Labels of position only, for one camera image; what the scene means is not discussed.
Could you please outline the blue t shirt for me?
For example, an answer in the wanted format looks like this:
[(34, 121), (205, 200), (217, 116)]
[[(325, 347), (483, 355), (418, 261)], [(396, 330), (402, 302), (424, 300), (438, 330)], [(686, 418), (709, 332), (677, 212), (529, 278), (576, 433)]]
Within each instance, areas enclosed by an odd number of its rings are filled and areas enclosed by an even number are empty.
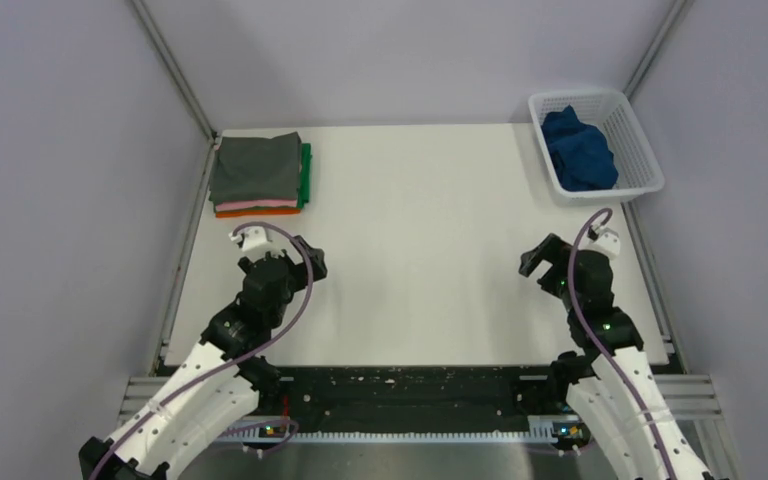
[(613, 189), (619, 179), (605, 135), (568, 105), (550, 112), (541, 132), (560, 186), (570, 192)]

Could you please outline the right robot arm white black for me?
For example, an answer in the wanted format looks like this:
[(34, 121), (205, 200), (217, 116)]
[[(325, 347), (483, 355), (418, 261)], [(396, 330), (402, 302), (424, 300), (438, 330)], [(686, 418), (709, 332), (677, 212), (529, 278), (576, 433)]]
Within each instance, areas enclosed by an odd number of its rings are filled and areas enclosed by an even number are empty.
[(579, 353), (566, 352), (550, 365), (545, 398), (573, 412), (589, 434), (558, 432), (564, 450), (598, 444), (619, 479), (712, 479), (675, 420), (628, 314), (615, 303), (607, 254), (577, 250), (555, 234), (520, 257), (528, 277), (542, 263), (540, 289), (563, 304)]

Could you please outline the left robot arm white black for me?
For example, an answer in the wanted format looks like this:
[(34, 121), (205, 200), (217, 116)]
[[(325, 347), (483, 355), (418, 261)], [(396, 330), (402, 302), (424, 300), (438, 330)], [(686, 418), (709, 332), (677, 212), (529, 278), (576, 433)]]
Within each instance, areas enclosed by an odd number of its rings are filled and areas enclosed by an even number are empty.
[(229, 235), (239, 248), (242, 286), (208, 322), (186, 359), (146, 403), (78, 453), (85, 479), (177, 479), (237, 420), (279, 404), (280, 374), (262, 351), (304, 311), (284, 318), (297, 293), (308, 304), (326, 278), (325, 253), (265, 222)]

